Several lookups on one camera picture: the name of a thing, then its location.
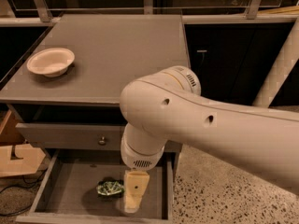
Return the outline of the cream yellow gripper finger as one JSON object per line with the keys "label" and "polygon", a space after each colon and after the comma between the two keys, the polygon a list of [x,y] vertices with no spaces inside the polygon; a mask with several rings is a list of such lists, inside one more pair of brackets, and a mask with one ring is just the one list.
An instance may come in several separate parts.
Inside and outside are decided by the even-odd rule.
{"label": "cream yellow gripper finger", "polygon": [[135,213],[146,192],[150,175],[144,171],[126,171],[124,175],[124,211]]}

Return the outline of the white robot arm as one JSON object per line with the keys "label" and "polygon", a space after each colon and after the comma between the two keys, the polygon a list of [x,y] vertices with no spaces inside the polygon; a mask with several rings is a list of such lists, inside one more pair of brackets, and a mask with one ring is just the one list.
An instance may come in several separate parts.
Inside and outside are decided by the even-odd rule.
{"label": "white robot arm", "polygon": [[121,157],[132,169],[155,167],[165,144],[174,141],[293,194],[299,190],[298,115],[207,99],[188,63],[127,84],[120,110],[127,120]]}

